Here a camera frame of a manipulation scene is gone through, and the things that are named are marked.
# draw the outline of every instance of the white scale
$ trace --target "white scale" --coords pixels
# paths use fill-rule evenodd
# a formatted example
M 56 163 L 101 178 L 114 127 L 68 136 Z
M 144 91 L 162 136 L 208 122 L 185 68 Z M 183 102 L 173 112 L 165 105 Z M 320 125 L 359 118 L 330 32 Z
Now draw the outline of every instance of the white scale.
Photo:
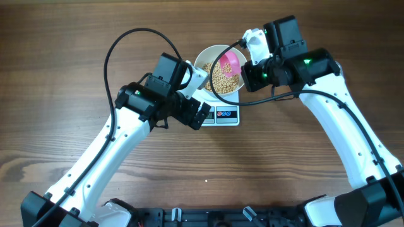
M 237 126 L 240 124 L 240 107 L 229 105 L 212 97 L 204 90 L 196 90 L 193 98 L 211 106 L 208 116 L 202 126 Z M 239 92 L 224 97 L 230 102 L 239 102 Z

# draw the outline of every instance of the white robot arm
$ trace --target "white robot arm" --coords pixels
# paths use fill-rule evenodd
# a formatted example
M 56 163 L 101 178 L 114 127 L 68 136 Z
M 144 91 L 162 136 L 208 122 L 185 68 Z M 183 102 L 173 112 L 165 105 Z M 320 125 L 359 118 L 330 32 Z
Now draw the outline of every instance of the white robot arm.
M 400 192 L 397 194 L 392 193 L 390 189 L 382 190 L 381 187 L 370 193 L 369 188 L 376 188 L 377 186 L 372 183 L 376 184 L 377 181 L 383 182 L 381 185 L 384 187 L 387 185 L 396 187 L 395 185 L 400 184 L 392 183 L 393 181 L 387 183 L 385 177 L 391 178 L 390 175 L 397 175 L 398 170 L 401 170 L 401 163 L 383 146 L 366 122 L 347 90 L 342 68 L 330 54 L 324 49 L 307 51 L 306 42 L 300 35 L 294 16 L 265 24 L 263 31 L 258 28 L 248 30 L 240 44 L 250 51 L 252 59 L 242 67 L 242 76 L 247 90 L 253 92 L 269 84 L 274 87 L 289 85 L 291 93 L 300 98 L 323 126 L 342 160 L 350 185 L 353 189 L 357 189 L 337 198 L 322 197 L 308 202 L 305 205 L 305 211 L 311 224 L 313 226 L 341 226 L 342 224 L 377 226 L 379 223 L 383 223 L 381 220 L 388 219 L 387 213 L 397 214 L 400 210 L 400 202 L 392 206 L 386 205 L 388 208 L 380 204 L 387 203 L 386 197 L 391 200 L 401 200 L 397 194 L 403 193 L 403 188 L 400 188 Z M 260 57 L 267 51 L 270 53 L 270 57 Z M 316 93 L 317 91 L 322 92 L 323 95 L 319 95 Z M 369 135 L 375 149 L 371 148 L 364 131 L 360 129 L 352 115 L 330 97 L 339 99 L 352 111 L 363 125 L 364 131 Z M 381 160 L 387 171 L 383 170 L 378 160 Z M 352 198 L 351 194 L 353 195 L 354 192 L 358 192 L 361 194 L 360 196 L 366 198 L 366 202 L 368 202 L 364 205 L 366 212 L 372 208 L 376 210 L 375 213 L 364 212 L 357 217 L 354 215 L 356 210 L 343 207 L 346 205 L 344 203 Z M 378 206 L 374 201 L 372 201 L 373 204 L 369 202 L 372 200 L 370 199 L 372 196 L 373 198 L 377 196 L 383 198 L 379 199 Z
M 189 61 L 186 61 L 193 69 L 193 76 L 188 85 L 179 90 L 185 99 L 191 99 L 193 93 L 197 89 L 202 89 L 206 84 L 208 73 L 204 70 L 192 66 Z M 190 78 L 189 70 L 187 69 L 184 83 Z M 51 186 L 47 194 L 52 194 L 50 201 L 56 203 L 65 193 L 66 188 L 83 173 L 84 169 L 90 164 L 91 160 L 97 155 L 103 146 L 107 135 L 110 131 L 111 116 L 105 123 L 101 132 L 94 139 L 91 145 L 83 153 L 81 158 L 74 166 L 63 176 L 56 184 Z M 90 218 L 97 218 L 95 214 L 95 205 L 105 186 L 115 174 L 126 156 L 149 135 L 150 123 L 148 120 L 140 120 L 140 114 L 130 110 L 127 107 L 116 109 L 116 130 L 112 141 L 105 149 L 103 155 L 98 159 L 96 164 L 87 173 L 86 177 L 78 184 L 74 190 L 74 195 L 69 196 L 61 207 L 66 211 L 75 208 L 80 211 L 78 217 L 84 221 L 89 221 Z

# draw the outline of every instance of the white bowl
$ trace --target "white bowl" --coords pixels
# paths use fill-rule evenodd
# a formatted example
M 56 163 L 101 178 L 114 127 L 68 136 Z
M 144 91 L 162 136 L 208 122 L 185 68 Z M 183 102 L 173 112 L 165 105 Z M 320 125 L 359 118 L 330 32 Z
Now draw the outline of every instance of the white bowl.
M 222 51 L 225 50 L 227 47 L 229 47 L 229 46 L 228 45 L 214 45 L 214 46 L 206 48 L 196 58 L 195 66 L 200 67 L 202 69 L 206 63 L 213 62 L 217 58 L 217 56 L 219 56 L 219 54 L 222 53 Z M 237 58 L 239 59 L 240 67 L 243 66 L 247 62 L 246 57 L 244 57 L 244 55 L 242 55 L 242 53 L 239 50 L 232 48 L 231 51 L 233 51 L 236 54 Z M 230 93 L 220 94 L 220 96 L 222 96 L 222 97 L 229 96 L 229 95 L 235 93 L 236 91 L 238 91 L 242 86 L 244 86 L 244 81 L 242 80 L 242 76 L 240 74 L 239 84 L 237 85 L 235 90 Z M 213 94 L 212 92 L 206 90 L 205 88 L 203 88 L 202 90 L 207 92 L 207 94 L 211 95 L 212 97 L 216 98 L 215 94 Z

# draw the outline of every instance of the wire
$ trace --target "wire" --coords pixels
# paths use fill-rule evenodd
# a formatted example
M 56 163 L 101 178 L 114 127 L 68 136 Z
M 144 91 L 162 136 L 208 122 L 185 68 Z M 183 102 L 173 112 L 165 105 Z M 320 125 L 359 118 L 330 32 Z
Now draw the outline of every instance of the wire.
M 146 79 L 146 77 L 151 76 L 152 73 L 146 73 L 145 75 L 143 75 L 140 80 L 138 81 L 138 84 L 142 83 L 144 79 Z
M 83 173 L 81 173 L 81 175 L 70 186 L 69 190 L 67 190 L 64 193 L 64 195 L 32 227 L 40 226 L 53 212 L 55 212 L 55 210 L 63 203 L 63 201 L 72 193 L 72 191 L 74 191 L 74 189 L 81 182 L 81 180 L 85 177 L 85 175 L 91 170 L 91 168 L 94 166 L 94 164 L 98 161 L 98 159 L 101 157 L 102 153 L 107 148 L 107 146 L 109 144 L 109 141 L 112 140 L 112 136 L 114 135 L 114 130 L 115 130 L 116 116 L 115 116 L 114 104 L 112 102 L 111 92 L 109 90 L 109 85 L 108 85 L 107 67 L 108 67 L 109 57 L 110 57 L 112 51 L 114 50 L 114 47 L 118 44 L 118 42 L 122 38 L 124 38 L 126 35 L 129 35 L 130 33 L 140 32 L 140 31 L 152 32 L 154 34 L 160 35 L 162 38 L 164 38 L 165 41 L 167 41 L 170 44 L 170 46 L 173 48 L 173 50 L 174 50 L 175 54 L 177 55 L 177 57 L 180 60 L 182 60 L 182 58 L 179 55 L 178 50 L 174 46 L 174 44 L 165 35 L 163 35 L 163 33 L 160 33 L 158 31 L 150 29 L 150 28 L 135 28 L 135 29 L 129 30 L 129 31 L 123 33 L 121 36 L 119 36 L 115 40 L 115 42 L 112 44 L 112 46 L 108 50 L 107 56 L 105 57 L 105 61 L 104 61 L 104 84 L 105 84 L 105 90 L 107 92 L 108 104 L 109 104 L 109 108 L 110 108 L 110 112 L 111 112 L 111 126 L 110 126 L 110 130 L 109 130 L 109 134 L 107 136 L 107 139 L 105 140 L 104 145 L 102 145 L 100 151 L 97 153 L 97 155 L 94 157 L 94 159 L 85 168 Z M 148 74 L 146 73 L 142 77 L 140 82 L 142 82 L 147 76 L 148 76 Z
M 265 70 L 267 70 L 269 64 L 273 64 L 273 67 L 280 67 L 283 65 L 283 63 L 285 62 L 285 58 L 282 56 L 282 52 L 280 52 L 279 54 L 279 58 L 281 60 L 280 63 L 276 63 L 276 54 L 278 53 L 279 50 L 280 50 L 279 46 L 275 47 L 275 50 L 272 53 L 272 57 L 269 58 L 265 64 Z
M 272 87 L 271 87 L 271 97 L 274 97 L 274 96 L 275 96 L 275 85 L 272 85 Z M 292 98 L 277 99 L 275 101 L 286 101 L 286 100 L 292 100 L 294 98 L 295 97 L 293 96 Z
M 230 102 L 227 101 L 226 99 L 222 98 L 216 91 L 215 88 L 213 87 L 213 69 L 215 68 L 215 65 L 217 64 L 217 62 L 219 61 L 219 59 L 227 52 L 229 51 L 231 48 L 235 47 L 236 45 L 239 45 L 242 42 L 242 40 L 238 40 L 236 41 L 234 44 L 230 45 L 229 47 L 227 47 L 222 53 L 219 54 L 219 56 L 215 59 L 215 61 L 213 61 L 212 67 L 210 69 L 210 73 L 209 73 L 209 83 L 210 83 L 210 87 L 212 89 L 213 94 L 215 94 L 215 96 L 222 102 L 230 104 L 230 105 L 238 105 L 238 106 L 250 106 L 250 105 L 258 105 L 261 103 L 265 103 L 265 102 L 270 102 L 273 100 L 278 100 L 280 98 L 286 97 L 286 96 L 297 96 L 299 94 L 317 94 L 317 95 L 323 95 L 327 98 L 330 98 L 332 100 L 334 100 L 335 102 L 337 102 L 338 106 L 340 108 L 344 108 L 347 113 L 351 116 L 351 118 L 353 119 L 353 121 L 358 125 L 360 131 L 363 133 L 367 143 L 369 144 L 375 158 L 376 161 L 380 164 L 380 167 L 384 173 L 384 175 L 386 176 L 391 189 L 393 190 L 393 193 L 397 199 L 397 203 L 398 206 L 400 208 L 400 213 L 401 216 L 403 218 L 403 222 L 404 222 L 404 204 L 403 204 L 403 200 L 401 199 L 400 193 L 398 192 L 397 186 L 395 185 L 393 179 L 391 178 L 391 175 L 389 174 L 386 166 L 384 165 L 384 161 L 383 159 L 380 157 L 379 152 L 376 149 L 376 146 L 374 145 L 371 137 L 369 136 L 369 134 L 367 133 L 365 127 L 362 125 L 361 121 L 358 119 L 358 117 L 352 112 L 352 110 L 345 104 L 343 103 L 341 100 L 339 100 L 337 97 L 330 95 L 328 93 L 325 93 L 323 91 L 315 91 L 315 90 L 301 90 L 301 91 L 292 91 L 292 92 L 288 92 L 288 93 L 284 93 L 281 95 L 277 95 L 277 96 L 273 96 L 273 97 L 269 97 L 269 98 L 265 98 L 262 100 L 258 100 L 255 102 L 244 102 L 244 103 L 238 103 L 238 102 Z
M 190 82 L 191 79 L 192 79 L 192 74 L 193 74 L 194 72 L 193 72 L 192 66 L 191 66 L 190 64 L 188 64 L 188 69 L 189 69 L 189 79 L 187 80 L 187 83 L 184 83 L 184 84 L 181 84 L 181 85 L 180 85 L 180 87 L 179 87 L 180 90 L 186 88 L 186 87 L 188 86 L 189 82 Z

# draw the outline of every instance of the wooden table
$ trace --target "wooden table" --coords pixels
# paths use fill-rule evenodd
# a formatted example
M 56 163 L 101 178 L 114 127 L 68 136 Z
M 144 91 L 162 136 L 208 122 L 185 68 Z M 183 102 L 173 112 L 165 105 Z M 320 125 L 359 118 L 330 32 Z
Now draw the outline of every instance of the wooden table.
M 101 130 L 109 116 L 105 55 L 136 27 L 161 31 L 194 61 L 211 45 L 296 15 L 308 47 L 325 47 L 341 63 L 356 104 L 404 160 L 403 7 L 349 0 L 0 6 L 0 226 L 21 226 L 27 193 L 43 194 Z M 152 72 L 162 52 L 174 54 L 151 33 L 122 40 L 109 65 L 114 98 L 122 85 Z M 241 101 L 268 95 L 240 92 Z M 117 197 L 134 207 L 291 205 L 351 189 L 334 147 L 300 100 L 242 107 L 238 127 L 194 131 L 174 119 L 169 125 L 126 158 L 100 204 Z

